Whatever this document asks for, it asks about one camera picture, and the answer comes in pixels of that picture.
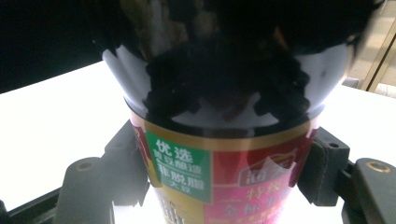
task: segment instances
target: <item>tabletop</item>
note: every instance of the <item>tabletop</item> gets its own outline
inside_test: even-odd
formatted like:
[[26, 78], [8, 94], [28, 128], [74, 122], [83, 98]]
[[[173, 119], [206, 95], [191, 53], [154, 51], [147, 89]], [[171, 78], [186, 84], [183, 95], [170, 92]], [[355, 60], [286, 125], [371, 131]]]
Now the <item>tabletop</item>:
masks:
[[[350, 146], [350, 160], [396, 164], [396, 99], [338, 86], [319, 124]], [[0, 199], [7, 210], [59, 188], [68, 165], [101, 157], [130, 117], [116, 79], [96, 63], [0, 94]], [[315, 207], [295, 188], [280, 223], [341, 224], [343, 201]], [[152, 189], [143, 207], [116, 208], [116, 223], [164, 223]]]

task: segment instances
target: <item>green label section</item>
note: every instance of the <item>green label section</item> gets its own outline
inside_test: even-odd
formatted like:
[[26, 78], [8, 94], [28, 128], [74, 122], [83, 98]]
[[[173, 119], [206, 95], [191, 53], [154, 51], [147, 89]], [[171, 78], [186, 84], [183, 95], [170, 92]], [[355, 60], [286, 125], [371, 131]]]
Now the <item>green label section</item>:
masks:
[[210, 152], [185, 147], [146, 132], [154, 167], [169, 188], [206, 203], [211, 202]]

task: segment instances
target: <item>bottle label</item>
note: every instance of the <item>bottle label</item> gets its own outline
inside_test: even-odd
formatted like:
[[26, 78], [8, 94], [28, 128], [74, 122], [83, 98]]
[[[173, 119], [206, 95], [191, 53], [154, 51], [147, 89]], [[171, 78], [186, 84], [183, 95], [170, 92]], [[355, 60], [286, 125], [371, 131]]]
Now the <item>bottle label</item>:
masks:
[[253, 138], [176, 133], [132, 115], [168, 223], [273, 223], [295, 185], [316, 120]]

